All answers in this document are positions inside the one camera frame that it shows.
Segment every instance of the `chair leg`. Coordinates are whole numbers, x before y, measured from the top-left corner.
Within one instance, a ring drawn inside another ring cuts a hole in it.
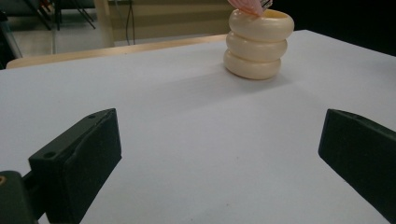
[[[50,16],[49,16],[49,14],[47,14],[47,12],[46,12],[42,7],[40,7],[40,8],[38,9],[38,11],[41,12],[41,15],[43,15],[43,17],[44,17],[47,21],[50,21]]]
[[[78,1],[72,0],[72,2],[73,2],[73,4],[76,6],[76,8],[77,8],[79,14],[82,15],[82,17],[91,25],[91,27],[92,27],[93,29],[96,29],[96,27],[95,27],[95,26],[92,24],[92,22],[90,21],[90,19],[92,19],[92,18],[88,15],[88,13],[85,11],[85,9],[79,5]]]
[[[29,0],[23,0],[23,2],[30,8],[32,11],[37,15],[37,17],[40,19],[40,21],[47,27],[48,30],[50,30],[50,26],[47,24],[46,20],[38,13],[37,8],[33,6],[33,4]]]

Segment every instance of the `wooden table edge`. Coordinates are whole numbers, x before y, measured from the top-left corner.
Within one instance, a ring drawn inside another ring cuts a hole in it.
[[[193,45],[193,44],[210,43],[210,42],[225,40],[225,37],[226,35],[209,35],[209,36],[202,36],[195,38],[170,40],[170,41],[124,46],[124,47],[92,49],[92,50],[83,50],[83,51],[68,52],[61,54],[19,58],[10,61],[7,64],[7,69],[39,65],[45,63],[59,63],[59,62],[66,62],[66,61],[78,60],[78,59],[103,57],[109,55],[135,53],[135,52],[155,50],[155,49],[168,49],[168,48]]]

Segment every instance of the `wall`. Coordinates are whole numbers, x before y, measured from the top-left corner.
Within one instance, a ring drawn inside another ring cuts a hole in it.
[[[109,2],[113,38],[126,39],[125,22],[128,1]],[[178,35],[220,35],[230,30],[228,18],[233,8],[226,0],[134,0],[135,39],[159,38]],[[132,20],[129,21],[132,39]]]

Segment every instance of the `cream ring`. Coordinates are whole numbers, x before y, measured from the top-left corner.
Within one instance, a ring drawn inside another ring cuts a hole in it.
[[[232,73],[251,79],[274,77],[280,69],[280,59],[269,63],[257,63],[233,55],[228,49],[224,53],[224,66]]]
[[[261,42],[245,39],[234,32],[227,35],[226,43],[232,54],[255,62],[278,60],[288,48],[286,39],[278,42]]]
[[[265,10],[261,17],[236,9],[229,24],[236,34],[256,41],[280,41],[294,30],[294,21],[288,14],[272,9]]]

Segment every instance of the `screw hole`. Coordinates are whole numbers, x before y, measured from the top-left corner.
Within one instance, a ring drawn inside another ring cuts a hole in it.
[[[4,183],[6,183],[6,177],[3,175],[0,175],[0,186],[3,185]]]
[[[55,152],[47,152],[46,154],[44,154],[44,158],[45,159],[49,159],[55,156]]]

